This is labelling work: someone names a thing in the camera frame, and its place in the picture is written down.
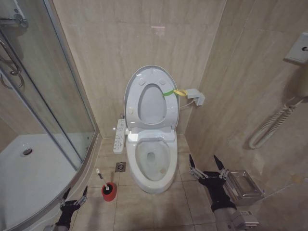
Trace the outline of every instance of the white cable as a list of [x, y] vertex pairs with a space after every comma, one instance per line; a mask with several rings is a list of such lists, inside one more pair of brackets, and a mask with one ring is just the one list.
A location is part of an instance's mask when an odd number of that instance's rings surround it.
[[[249, 140], [249, 147], [251, 149], [256, 149], [261, 147], [274, 133], [275, 131], [283, 124], [287, 118], [294, 112], [296, 107], [302, 102], [300, 100], [295, 105], [286, 106], [286, 104], [280, 108], [269, 120], [267, 120], [260, 129], [250, 138]], [[265, 134], [259, 139], [261, 134], [268, 129]]]
[[192, 104], [194, 102], [194, 99], [192, 101], [190, 101], [188, 104], [183, 105], [182, 107], [180, 107], [180, 109], [187, 107], [188, 105]]

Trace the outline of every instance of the robotic hand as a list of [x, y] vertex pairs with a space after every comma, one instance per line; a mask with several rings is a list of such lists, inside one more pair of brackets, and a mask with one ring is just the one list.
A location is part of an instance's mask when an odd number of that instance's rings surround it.
[[227, 181], [229, 170], [216, 157], [215, 162], [220, 172], [200, 171], [196, 168], [192, 155], [189, 155], [189, 172], [206, 186], [212, 200], [211, 209], [216, 218], [218, 231], [245, 231], [255, 228], [259, 222], [250, 211], [238, 211], [226, 194], [223, 185]]
[[88, 187], [83, 191], [82, 197], [79, 200], [65, 201], [68, 197], [70, 189], [63, 195], [61, 199], [60, 209], [62, 214], [58, 222], [52, 226], [45, 227], [44, 231], [67, 231], [70, 228], [73, 213], [78, 210], [88, 199]]

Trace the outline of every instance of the shower drain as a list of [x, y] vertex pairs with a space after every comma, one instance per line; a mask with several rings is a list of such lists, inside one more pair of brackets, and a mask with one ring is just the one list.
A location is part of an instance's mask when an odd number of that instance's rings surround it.
[[115, 172], [125, 172], [126, 162], [117, 162]]
[[28, 148], [28, 149], [23, 151], [23, 155], [29, 155], [31, 153], [32, 153], [32, 148]]

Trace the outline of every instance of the red toilet brush holder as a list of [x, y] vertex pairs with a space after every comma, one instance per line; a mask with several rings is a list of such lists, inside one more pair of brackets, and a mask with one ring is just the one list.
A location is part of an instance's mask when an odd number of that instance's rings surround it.
[[102, 195], [105, 201], [112, 201], [116, 196], [116, 184], [107, 182], [109, 190], [106, 189], [105, 185], [102, 187]]

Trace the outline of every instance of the metal soap dish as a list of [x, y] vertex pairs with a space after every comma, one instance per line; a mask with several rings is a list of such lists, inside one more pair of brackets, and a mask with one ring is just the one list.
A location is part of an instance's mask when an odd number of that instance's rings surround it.
[[237, 206], [248, 206], [264, 198], [246, 170], [230, 170], [225, 188]]

